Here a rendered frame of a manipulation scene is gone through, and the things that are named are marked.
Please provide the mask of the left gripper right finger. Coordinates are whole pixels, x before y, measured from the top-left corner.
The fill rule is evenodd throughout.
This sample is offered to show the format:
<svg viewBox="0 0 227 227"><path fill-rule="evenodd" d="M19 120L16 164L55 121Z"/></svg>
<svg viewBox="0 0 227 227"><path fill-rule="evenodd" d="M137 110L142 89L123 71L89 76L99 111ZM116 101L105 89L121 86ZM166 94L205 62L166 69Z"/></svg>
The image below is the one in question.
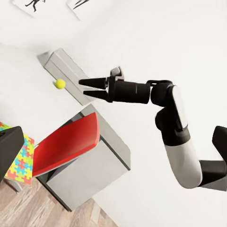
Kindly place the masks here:
<svg viewBox="0 0 227 227"><path fill-rule="evenodd" d="M213 137L212 143L227 163L227 128L222 126L216 126Z"/></svg>

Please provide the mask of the tennis ball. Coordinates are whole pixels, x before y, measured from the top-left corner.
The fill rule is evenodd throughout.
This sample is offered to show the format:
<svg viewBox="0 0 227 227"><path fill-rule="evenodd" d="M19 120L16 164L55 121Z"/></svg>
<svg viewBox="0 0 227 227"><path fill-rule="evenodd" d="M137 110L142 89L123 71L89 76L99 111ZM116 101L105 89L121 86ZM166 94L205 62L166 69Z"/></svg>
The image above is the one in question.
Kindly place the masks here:
<svg viewBox="0 0 227 227"><path fill-rule="evenodd" d="M55 82L55 86L58 89L62 89L62 88L65 87L65 82L62 79L57 79L56 82Z"/></svg>

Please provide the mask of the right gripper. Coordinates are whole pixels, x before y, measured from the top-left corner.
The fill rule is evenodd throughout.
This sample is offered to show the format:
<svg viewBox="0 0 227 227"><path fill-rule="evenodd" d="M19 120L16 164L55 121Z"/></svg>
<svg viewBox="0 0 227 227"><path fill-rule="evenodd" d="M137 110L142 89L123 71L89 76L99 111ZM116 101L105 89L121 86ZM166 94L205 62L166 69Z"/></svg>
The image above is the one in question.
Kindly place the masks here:
<svg viewBox="0 0 227 227"><path fill-rule="evenodd" d="M103 89L103 91L84 91L83 94L105 99L109 103L134 103L136 101L137 83L130 81L117 81L115 76L110 75L109 77L104 78L82 79L79 81L79 85ZM106 92L106 87L109 87L108 92Z"/></svg>

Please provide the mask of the jigsaw puzzle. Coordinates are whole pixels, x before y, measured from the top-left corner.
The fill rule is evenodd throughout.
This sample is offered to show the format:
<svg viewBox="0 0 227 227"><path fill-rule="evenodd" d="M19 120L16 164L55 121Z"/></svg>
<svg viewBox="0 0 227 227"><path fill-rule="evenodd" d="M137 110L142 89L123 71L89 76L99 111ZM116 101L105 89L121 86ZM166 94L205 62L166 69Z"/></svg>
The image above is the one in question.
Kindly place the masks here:
<svg viewBox="0 0 227 227"><path fill-rule="evenodd" d="M0 122L0 131L8 128L11 127ZM24 139L25 143L23 147L5 174L4 178L29 187L32 180L35 140L27 135L24 135Z"/></svg>

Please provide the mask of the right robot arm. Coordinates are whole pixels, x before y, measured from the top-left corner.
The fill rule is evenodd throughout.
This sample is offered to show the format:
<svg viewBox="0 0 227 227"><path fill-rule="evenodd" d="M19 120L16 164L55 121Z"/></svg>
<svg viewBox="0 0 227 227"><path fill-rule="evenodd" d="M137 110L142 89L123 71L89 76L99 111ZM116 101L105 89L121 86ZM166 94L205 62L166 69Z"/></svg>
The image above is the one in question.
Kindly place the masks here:
<svg viewBox="0 0 227 227"><path fill-rule="evenodd" d="M188 130L188 121L180 89L169 80L148 80L145 84L124 81L121 66L110 70L104 78L82 79L79 85L103 91L84 91L83 94L107 102L147 104L164 107L155 117L162 133L171 170L181 187L203 187L227 192L227 163L224 160L199 160ZM109 91L106 92L106 87Z"/></svg>

